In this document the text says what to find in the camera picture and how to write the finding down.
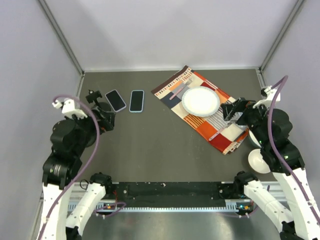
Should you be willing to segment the blue case phone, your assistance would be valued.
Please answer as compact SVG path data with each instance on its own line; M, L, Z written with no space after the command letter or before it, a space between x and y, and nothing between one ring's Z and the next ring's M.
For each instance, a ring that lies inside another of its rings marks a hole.
M145 92L143 90L133 90L130 94L129 111L131 113L141 113L144 109Z

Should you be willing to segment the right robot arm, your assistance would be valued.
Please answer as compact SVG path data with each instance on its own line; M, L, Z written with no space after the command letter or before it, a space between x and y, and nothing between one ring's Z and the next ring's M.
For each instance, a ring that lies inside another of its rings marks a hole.
M288 114L276 109L275 101L267 106L245 98L224 103L221 108L226 121L240 114L236 124L247 126L259 142L262 159L281 186L289 207L276 200L258 178L248 172L239 172L234 178L234 194L253 200L276 226L282 240L318 240L320 211L307 180L302 155L289 140L293 125Z

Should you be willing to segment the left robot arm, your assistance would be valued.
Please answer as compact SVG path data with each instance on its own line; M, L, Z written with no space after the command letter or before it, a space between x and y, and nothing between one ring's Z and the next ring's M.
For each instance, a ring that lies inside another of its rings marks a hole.
M96 205L113 194L111 177L95 173L82 199L68 214L72 189L84 170L81 156L87 147L98 149L100 135L113 130L115 115L108 104L101 103L94 105L89 113L74 108L65 111L64 119L53 126L51 154L42 167L39 240L80 240Z

